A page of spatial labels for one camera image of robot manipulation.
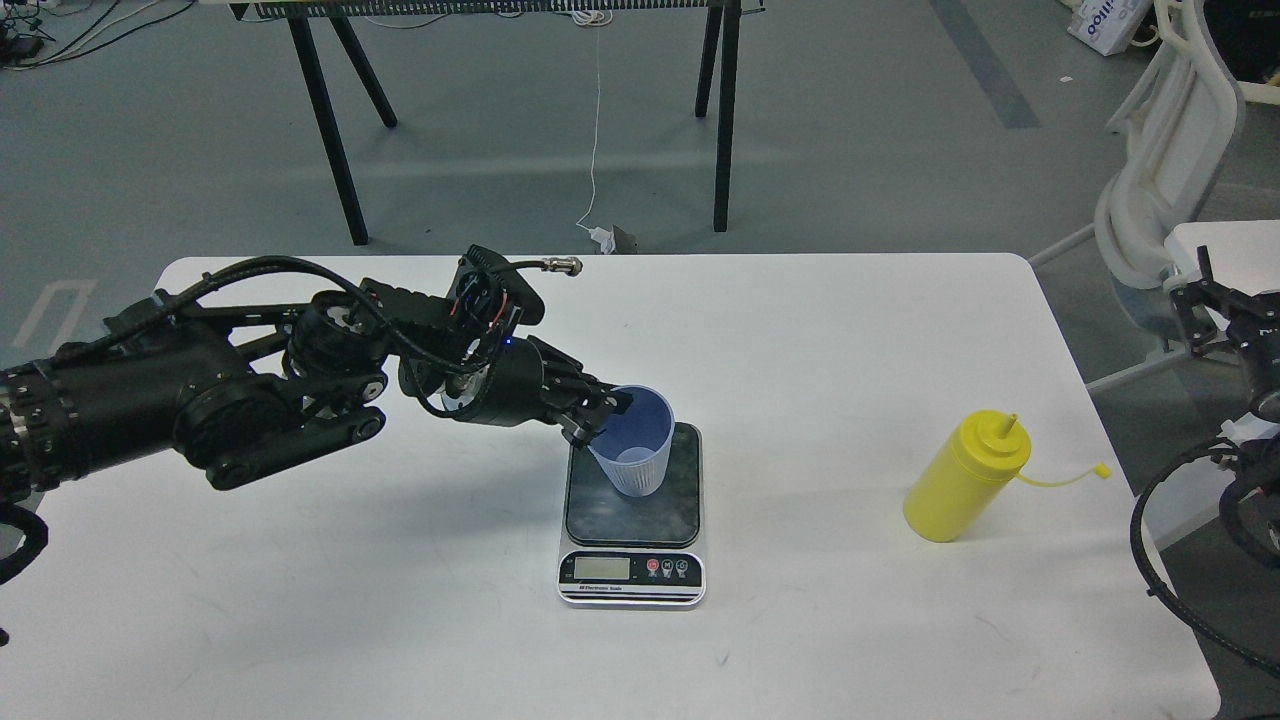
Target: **plastic cup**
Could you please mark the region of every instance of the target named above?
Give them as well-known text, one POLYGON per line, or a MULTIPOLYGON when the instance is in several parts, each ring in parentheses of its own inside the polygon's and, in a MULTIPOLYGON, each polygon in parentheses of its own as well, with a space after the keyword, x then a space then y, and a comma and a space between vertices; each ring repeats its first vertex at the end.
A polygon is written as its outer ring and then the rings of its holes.
POLYGON ((622 495, 644 497, 662 486, 676 416, 667 398, 643 386, 618 386, 632 397, 626 413, 609 415, 588 450, 622 495))

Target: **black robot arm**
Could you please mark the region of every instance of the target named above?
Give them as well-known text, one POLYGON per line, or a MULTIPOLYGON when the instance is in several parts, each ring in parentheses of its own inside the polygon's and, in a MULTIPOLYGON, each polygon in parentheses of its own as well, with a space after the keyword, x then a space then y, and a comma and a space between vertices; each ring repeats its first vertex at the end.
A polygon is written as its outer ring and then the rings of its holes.
POLYGON ((388 384, 383 365, 392 355, 401 389, 434 415, 503 427, 538 420, 561 425, 576 446, 589 443, 630 396, 550 345, 513 337, 544 315, 520 275, 529 268, 576 275, 581 263, 511 263, 472 246, 436 297, 372 279, 355 286, 293 258, 256 258, 178 295, 156 292, 105 320, 97 341, 5 370, 0 524, 20 525, 28 542, 0 560, 0 582, 42 543, 15 505, 33 491, 166 448, 230 489, 364 442, 385 423, 369 404, 388 384), (320 275, 338 290, 297 305, 198 302, 270 273, 320 275), (247 327, 268 332, 232 343, 232 332, 247 327), (271 355, 282 356, 279 374, 253 369, 271 355))

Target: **table leg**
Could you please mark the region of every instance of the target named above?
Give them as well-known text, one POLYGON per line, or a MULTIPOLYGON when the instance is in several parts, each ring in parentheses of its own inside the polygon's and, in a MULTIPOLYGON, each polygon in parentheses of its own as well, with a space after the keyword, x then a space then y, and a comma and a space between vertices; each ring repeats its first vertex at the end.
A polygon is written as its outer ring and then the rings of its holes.
POLYGON ((716 70, 716 46, 719 44, 721 18, 724 8, 707 9, 707 35, 703 36, 703 63, 698 69, 698 100, 694 102, 694 117, 707 117, 707 101, 712 95, 712 73, 716 70))
POLYGON ((329 90, 324 85, 324 73, 320 72, 320 58, 316 55, 315 38, 311 37, 311 26, 306 18, 289 18, 288 22, 293 46, 298 51, 298 64, 302 65, 302 77, 307 82, 307 94, 311 95, 311 109, 315 110, 316 124, 320 126, 320 138, 324 141, 325 154, 329 155, 333 182, 338 186, 342 211, 347 215, 351 241, 356 245, 369 245, 369 231, 365 229, 365 217, 360 211, 360 199, 356 197, 356 183, 351 179, 347 152, 342 147, 342 136, 338 135, 338 122, 333 117, 329 90))
POLYGON ((360 82, 365 83, 365 91, 369 92, 369 99, 374 101, 374 108, 378 109, 378 115, 383 119, 383 124, 389 128, 396 127, 398 122, 396 111, 392 110, 392 104, 387 101, 387 94, 383 92, 383 86, 378 82, 378 76, 374 74, 372 65, 369 64, 369 58, 365 55, 365 49, 356 37, 356 31, 351 27, 351 20, 347 18, 329 18, 329 22, 333 23, 333 29, 338 33, 338 40, 342 41, 343 50, 351 58, 351 64, 356 67, 360 82))
POLYGON ((719 132, 716 140, 716 232, 728 229, 728 172, 733 158, 733 100, 737 92, 737 35, 742 20, 742 3, 733 0, 724 8, 724 40, 721 44, 721 106, 719 132))

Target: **electronic device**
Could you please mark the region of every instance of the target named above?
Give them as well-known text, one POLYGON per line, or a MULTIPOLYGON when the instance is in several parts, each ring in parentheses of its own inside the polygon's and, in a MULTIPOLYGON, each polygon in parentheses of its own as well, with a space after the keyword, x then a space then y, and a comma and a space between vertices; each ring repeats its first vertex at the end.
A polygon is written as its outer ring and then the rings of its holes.
POLYGON ((676 423, 667 474, 652 495, 614 489, 595 457, 570 454, 557 568, 577 606, 689 609, 707 593, 701 436, 676 423))

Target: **white cable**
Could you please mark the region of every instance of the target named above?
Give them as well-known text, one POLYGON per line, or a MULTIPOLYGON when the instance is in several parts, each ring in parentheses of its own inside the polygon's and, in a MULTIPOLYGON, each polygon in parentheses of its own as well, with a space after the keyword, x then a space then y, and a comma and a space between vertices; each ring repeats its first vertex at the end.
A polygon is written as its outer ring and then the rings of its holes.
POLYGON ((111 26, 114 26, 114 24, 118 24, 118 23, 122 23, 122 22, 124 22, 124 20, 127 20, 127 19, 132 18, 133 15, 137 15, 137 14, 138 14, 138 13, 141 13, 142 10, 146 10, 147 8, 150 8, 150 6, 152 6, 152 5, 159 5, 159 4, 160 4, 160 0, 151 0, 150 3, 147 3, 146 5, 143 5, 143 6, 138 8, 137 10, 133 10, 133 12, 132 12, 132 13, 129 13, 128 15, 124 15, 124 17, 120 17, 120 18, 115 18, 114 20, 111 20, 111 22, 106 23, 105 26, 102 26, 102 27, 97 28, 97 29, 96 29, 96 31, 93 31, 92 33, 90 33, 90 35, 87 35, 87 36, 82 37, 82 38, 79 40, 79 42, 76 42, 76 44, 73 44, 73 45, 68 45, 68 46, 67 46, 67 50, 64 50, 64 53, 74 53, 76 50, 79 50, 81 47, 84 47, 86 45, 88 45, 88 41, 90 41, 90 40, 93 40, 95 37, 97 37, 97 36, 102 35, 102 32, 105 32, 105 31, 106 31, 106 28, 109 28, 109 27, 111 27, 111 26))
POLYGON ((380 23, 380 22, 375 20, 374 18, 366 17, 365 19, 369 20, 371 24, 375 24, 378 27, 385 27, 388 29, 417 29, 420 27, 426 27, 426 26, 429 26, 429 24, 431 24, 431 23, 434 23, 436 20, 443 20, 447 17, 449 17, 449 14, 444 13, 444 14, 440 14, 440 15, 435 15, 434 18, 426 20, 425 23, 417 23, 417 24, 412 24, 412 26, 389 26, 387 23, 380 23))
POLYGON ((577 27, 604 27, 613 22, 613 10, 571 10, 556 14, 573 18, 573 24, 577 27))
POLYGON ((591 228, 582 224, 582 220, 591 214, 591 209, 595 208, 595 151, 600 147, 600 99, 603 97, 600 86, 600 36, 595 36, 595 140, 591 142, 591 202, 586 206, 586 213, 577 219, 577 227, 585 229, 588 233, 591 228))

